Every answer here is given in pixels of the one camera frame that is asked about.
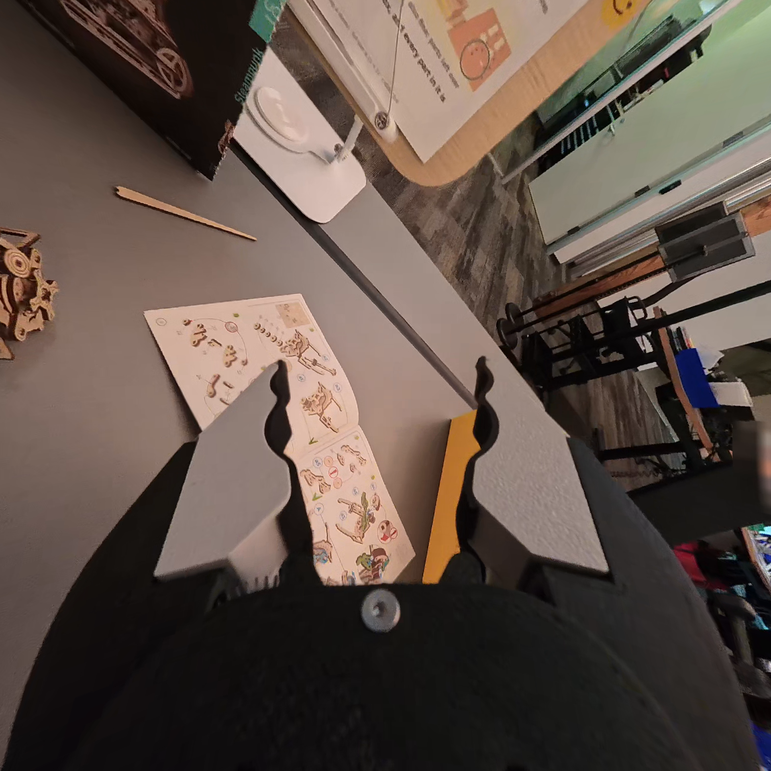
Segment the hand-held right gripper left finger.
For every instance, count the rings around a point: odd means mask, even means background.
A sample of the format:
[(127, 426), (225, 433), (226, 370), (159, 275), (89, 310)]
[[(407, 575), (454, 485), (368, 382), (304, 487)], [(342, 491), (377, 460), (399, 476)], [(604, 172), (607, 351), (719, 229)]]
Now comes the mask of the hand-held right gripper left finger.
[(220, 570), (237, 587), (321, 587), (292, 437), (284, 361), (198, 436), (154, 577)]

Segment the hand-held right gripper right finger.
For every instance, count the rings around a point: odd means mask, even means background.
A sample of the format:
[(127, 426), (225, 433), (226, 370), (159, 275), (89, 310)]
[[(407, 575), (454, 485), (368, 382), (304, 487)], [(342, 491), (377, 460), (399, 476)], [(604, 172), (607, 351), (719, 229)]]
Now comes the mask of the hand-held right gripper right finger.
[(569, 436), (502, 355), (477, 360), (473, 437), (456, 528), (483, 580), (523, 587), (543, 567), (607, 579)]

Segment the wooden gear model assembly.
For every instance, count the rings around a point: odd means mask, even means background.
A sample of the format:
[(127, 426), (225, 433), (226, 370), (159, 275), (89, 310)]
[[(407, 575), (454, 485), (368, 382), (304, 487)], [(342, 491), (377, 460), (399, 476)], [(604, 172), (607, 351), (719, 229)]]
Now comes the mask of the wooden gear model assembly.
[(40, 234), (1, 228), (1, 361), (13, 361), (11, 345), (42, 331), (55, 317), (56, 281), (45, 278)]

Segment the black model kit box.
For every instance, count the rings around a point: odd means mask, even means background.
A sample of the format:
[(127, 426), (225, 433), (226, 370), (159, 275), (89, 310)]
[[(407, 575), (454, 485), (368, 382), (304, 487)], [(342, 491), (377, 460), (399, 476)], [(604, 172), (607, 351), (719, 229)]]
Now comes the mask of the black model kit box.
[(285, 1), (22, 1), (213, 180)]

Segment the yellow plastic bin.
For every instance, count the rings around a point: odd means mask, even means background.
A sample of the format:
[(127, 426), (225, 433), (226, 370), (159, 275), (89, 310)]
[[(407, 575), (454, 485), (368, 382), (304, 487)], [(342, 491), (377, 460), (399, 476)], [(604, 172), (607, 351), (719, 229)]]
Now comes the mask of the yellow plastic bin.
[(451, 420), (432, 519), (423, 584), (438, 583), (451, 558), (460, 552), (457, 506), (468, 462), (479, 451), (473, 427), (477, 410)]

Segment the illustrated instruction booklet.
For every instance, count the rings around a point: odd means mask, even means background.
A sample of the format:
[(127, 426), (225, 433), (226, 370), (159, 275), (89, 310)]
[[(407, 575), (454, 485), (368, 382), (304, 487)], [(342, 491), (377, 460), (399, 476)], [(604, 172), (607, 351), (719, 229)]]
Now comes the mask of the illustrated instruction booklet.
[(200, 429), (277, 360), (295, 462), (326, 585), (393, 583), (415, 556), (359, 425), (349, 379), (301, 294), (143, 313)]

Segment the black light stand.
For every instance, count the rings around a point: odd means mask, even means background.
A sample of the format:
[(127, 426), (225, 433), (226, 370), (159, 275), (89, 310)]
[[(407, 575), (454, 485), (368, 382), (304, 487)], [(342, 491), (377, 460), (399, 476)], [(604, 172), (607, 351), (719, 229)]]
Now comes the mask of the black light stand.
[[(569, 319), (561, 319), (542, 330), (535, 329), (534, 322), (517, 326), (514, 321), (502, 318), (496, 323), (496, 331), (500, 338), (502, 350), (511, 353), (514, 353), (517, 345), (521, 345), (521, 348), (524, 349), (526, 339), (536, 339), (542, 335), (552, 335), (555, 332), (563, 334), (567, 338), (566, 342), (560, 343), (555, 349), (547, 348), (546, 360), (555, 363), (566, 359), (575, 359), (579, 355), (589, 352), (615, 349), (626, 340), (642, 338), (674, 324), (718, 312), (769, 293), (770, 281), (760, 282), (705, 302), (693, 304), (672, 314), (662, 313), (660, 316), (646, 317), (640, 320), (630, 314), (632, 309), (630, 301), (624, 301), (624, 313), (618, 314), (618, 318), (624, 317), (626, 322), (620, 322), (614, 326), (612, 332), (594, 333), (588, 330), (586, 335), (579, 332), (581, 323), (584, 323), (586, 318), (593, 315), (604, 318), (609, 311), (608, 308), (579, 314)], [(577, 330), (577, 333), (573, 334), (572, 329)]]

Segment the blue storage bin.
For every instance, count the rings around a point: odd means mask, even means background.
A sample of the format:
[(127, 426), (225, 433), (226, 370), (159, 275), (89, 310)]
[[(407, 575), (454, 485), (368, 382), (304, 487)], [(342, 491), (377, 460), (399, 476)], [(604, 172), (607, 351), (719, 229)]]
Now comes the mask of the blue storage bin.
[(697, 349), (684, 349), (676, 354), (682, 389), (692, 407), (698, 410), (715, 410), (720, 404), (708, 381)]

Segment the thin wooden stick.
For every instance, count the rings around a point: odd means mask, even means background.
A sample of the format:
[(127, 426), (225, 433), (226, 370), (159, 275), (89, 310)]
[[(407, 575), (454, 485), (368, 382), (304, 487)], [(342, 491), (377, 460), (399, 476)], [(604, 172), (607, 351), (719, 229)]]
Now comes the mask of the thin wooden stick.
[(241, 230), (220, 224), (207, 217), (202, 217), (188, 210), (182, 209), (172, 204), (168, 204), (157, 198), (151, 198), (145, 194), (141, 194), (135, 190), (131, 190), (130, 188), (125, 188), (123, 186), (114, 186), (112, 190), (113, 190), (113, 193), (118, 198), (120, 198), (121, 200), (125, 200), (126, 202), (130, 202), (132, 204), (136, 204), (141, 207), (155, 210), (160, 213), (167, 214), (171, 217), (177, 217), (181, 220), (186, 220), (191, 223), (195, 223), (195, 224), (207, 227), (211, 230), (217, 230), (227, 235), (233, 235), (241, 239), (244, 239), (246, 241), (250, 241), (252, 243), (255, 243), (257, 241), (257, 238), (253, 235), (249, 235)]

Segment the grey sign panel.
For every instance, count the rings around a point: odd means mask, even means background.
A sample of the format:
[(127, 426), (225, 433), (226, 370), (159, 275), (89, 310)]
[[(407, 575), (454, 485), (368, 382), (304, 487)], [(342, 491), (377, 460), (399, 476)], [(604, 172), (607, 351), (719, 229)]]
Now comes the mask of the grey sign panel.
[(655, 234), (674, 284), (756, 254), (742, 215), (729, 213), (722, 201), (661, 224)]

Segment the white document stand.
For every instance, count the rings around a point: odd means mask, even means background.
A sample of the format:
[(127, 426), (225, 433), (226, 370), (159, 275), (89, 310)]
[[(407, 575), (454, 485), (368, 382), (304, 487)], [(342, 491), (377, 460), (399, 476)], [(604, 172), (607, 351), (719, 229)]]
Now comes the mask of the white document stand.
[(286, 2), (303, 32), (346, 91), (356, 111), (345, 139), (333, 130), (277, 55), (267, 47), (244, 101), (234, 140), (300, 212), (326, 224), (365, 186), (353, 154), (364, 126), (393, 143), (396, 53), (373, 62), (360, 29), (345, 19), (344, 2)]

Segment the wooden post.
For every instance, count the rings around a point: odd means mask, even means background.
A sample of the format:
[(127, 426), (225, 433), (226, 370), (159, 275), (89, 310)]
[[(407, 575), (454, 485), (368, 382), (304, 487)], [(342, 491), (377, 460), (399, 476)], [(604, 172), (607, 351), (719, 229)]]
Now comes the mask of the wooden post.
[[(770, 196), (758, 198), (737, 210), (742, 215), (749, 236), (754, 237), (770, 230)], [(561, 294), (552, 292), (535, 304), (531, 313), (537, 320), (566, 314), (576, 308), (606, 298), (634, 284), (647, 281), (666, 273), (663, 258), (653, 247), (645, 247), (621, 260), (614, 269), (594, 272), (587, 280), (573, 283)]]

